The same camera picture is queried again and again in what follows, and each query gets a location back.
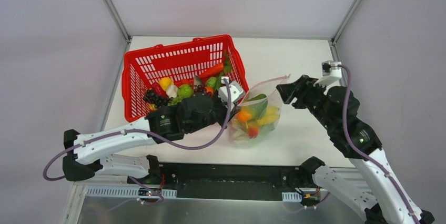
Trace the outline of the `yellow banana toy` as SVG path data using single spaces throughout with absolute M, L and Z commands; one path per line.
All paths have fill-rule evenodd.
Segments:
M 280 118 L 280 108 L 272 105 L 268 105 L 265 114 L 257 120 L 259 126 L 273 124 Z

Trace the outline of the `green orange mango toy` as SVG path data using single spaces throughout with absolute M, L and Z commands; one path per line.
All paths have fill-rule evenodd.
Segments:
M 254 103 L 247 105 L 246 109 L 253 115 L 252 119 L 260 119 L 265 114 L 266 108 L 268 107 L 268 98 L 265 94 L 259 94 L 246 100 L 247 103 L 252 101 L 254 101 Z

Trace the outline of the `clear zip top bag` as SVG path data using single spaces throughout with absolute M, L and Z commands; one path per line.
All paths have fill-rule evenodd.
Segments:
M 229 124 L 230 140 L 238 145 L 254 145 L 266 139 L 277 127 L 283 101 L 277 90 L 289 75 L 267 79 L 253 85 L 237 105 L 239 112 Z

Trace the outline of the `orange tangerine toy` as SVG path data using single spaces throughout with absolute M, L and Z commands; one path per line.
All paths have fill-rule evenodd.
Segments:
M 246 110 L 241 110 L 237 115 L 236 115 L 237 120 L 240 123 L 246 123 L 250 120 L 252 120 L 253 115 L 251 113 L 249 113 Z

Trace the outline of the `green napa cabbage toy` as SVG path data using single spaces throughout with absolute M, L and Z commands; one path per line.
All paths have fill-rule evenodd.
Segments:
M 239 145 L 254 145 L 257 144 L 261 141 L 264 141 L 267 139 L 267 136 L 276 129 L 276 125 L 275 124 L 268 124 L 268 125 L 264 125 L 264 126 L 255 126 L 255 125 L 251 125 L 254 127 L 259 127 L 260 128 L 260 133 L 258 135 L 258 137 L 254 138 L 254 139 L 250 139 L 248 137 L 248 128 L 247 130 L 242 130 L 242 129 L 234 129 L 233 132 L 230 134 L 230 140 L 236 144 Z

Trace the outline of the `red peach toy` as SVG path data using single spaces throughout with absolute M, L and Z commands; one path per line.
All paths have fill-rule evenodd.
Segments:
M 259 127 L 254 127 L 254 126 L 248 127 L 248 137 L 250 139 L 254 139 L 254 138 L 258 137 L 259 133 L 260 133 Z

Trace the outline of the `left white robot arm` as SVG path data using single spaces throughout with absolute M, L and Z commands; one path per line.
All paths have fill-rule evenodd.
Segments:
M 222 129 L 235 104 L 205 94 L 195 94 L 176 105 L 166 106 L 127 125 L 93 134 L 64 133 L 63 173 L 68 181 L 83 181 L 95 175 L 118 175 L 155 184 L 160 179 L 153 158 L 119 155 L 120 151 L 162 143 L 179 146 L 184 135 L 218 123 Z

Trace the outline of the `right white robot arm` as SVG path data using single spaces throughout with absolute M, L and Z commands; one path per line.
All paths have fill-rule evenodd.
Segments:
M 360 106 L 350 86 L 326 88 L 321 81 L 302 75 L 276 87 L 282 102 L 307 109 L 327 131 L 330 141 L 359 171 L 370 192 L 340 178 L 322 160 L 311 157 L 300 165 L 299 182 L 328 190 L 365 223 L 433 223 L 429 211 L 408 196 L 387 160 L 371 126 L 357 116 Z

